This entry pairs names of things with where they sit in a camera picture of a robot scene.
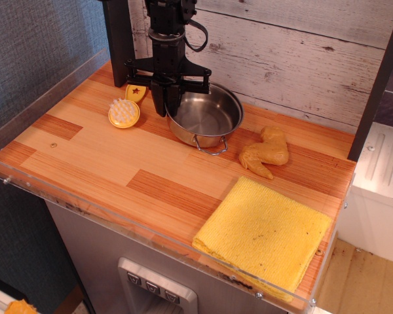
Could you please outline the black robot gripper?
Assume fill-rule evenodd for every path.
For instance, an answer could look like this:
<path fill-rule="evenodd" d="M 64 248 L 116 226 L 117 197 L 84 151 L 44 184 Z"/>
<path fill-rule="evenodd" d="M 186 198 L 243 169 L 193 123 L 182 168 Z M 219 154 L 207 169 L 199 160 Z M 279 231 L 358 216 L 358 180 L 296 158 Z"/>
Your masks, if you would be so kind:
<path fill-rule="evenodd" d="M 207 94 L 212 72 L 187 59 L 184 32 L 169 35 L 150 32 L 149 38 L 153 55 L 125 62 L 127 83 L 150 87 L 156 113 L 165 115 L 167 112 L 175 117 L 181 105 L 181 93 Z"/>

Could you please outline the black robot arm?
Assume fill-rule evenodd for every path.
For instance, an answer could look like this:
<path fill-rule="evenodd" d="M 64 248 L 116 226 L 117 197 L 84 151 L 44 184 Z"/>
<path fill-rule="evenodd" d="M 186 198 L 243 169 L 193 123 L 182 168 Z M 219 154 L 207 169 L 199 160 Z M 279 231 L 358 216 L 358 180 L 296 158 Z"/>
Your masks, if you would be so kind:
<path fill-rule="evenodd" d="M 185 27 L 201 30 L 205 38 L 208 31 L 192 20 L 197 13 L 196 1 L 146 1 L 150 17 L 148 36 L 152 42 L 153 55 L 150 58 L 128 60 L 127 82 L 146 86 L 150 89 L 158 115 L 175 117 L 185 92 L 208 94 L 210 75 L 207 67 L 189 61 L 186 48 L 194 52 L 204 50 L 207 41 L 193 46 L 186 38 Z"/>

